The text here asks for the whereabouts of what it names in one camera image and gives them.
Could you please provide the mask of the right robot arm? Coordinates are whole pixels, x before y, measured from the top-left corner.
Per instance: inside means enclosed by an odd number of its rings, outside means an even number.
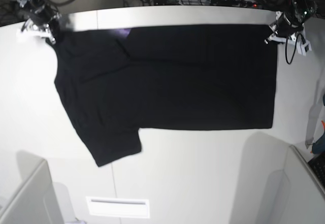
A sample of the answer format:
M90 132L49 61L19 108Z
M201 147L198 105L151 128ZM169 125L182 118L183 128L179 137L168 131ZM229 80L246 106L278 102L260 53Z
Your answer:
M17 31L17 38L24 41L39 37L55 44L60 32L58 7L47 0L13 1L18 4L18 15L26 19Z

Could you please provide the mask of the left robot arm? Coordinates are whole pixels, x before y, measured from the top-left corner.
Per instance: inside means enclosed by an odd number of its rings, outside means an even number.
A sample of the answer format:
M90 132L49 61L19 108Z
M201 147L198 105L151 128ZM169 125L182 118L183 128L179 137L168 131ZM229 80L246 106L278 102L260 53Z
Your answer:
M295 43L301 37L302 44L308 43L304 23L316 12L314 0L284 0L284 4L275 12L276 19L269 25L272 33L265 43Z

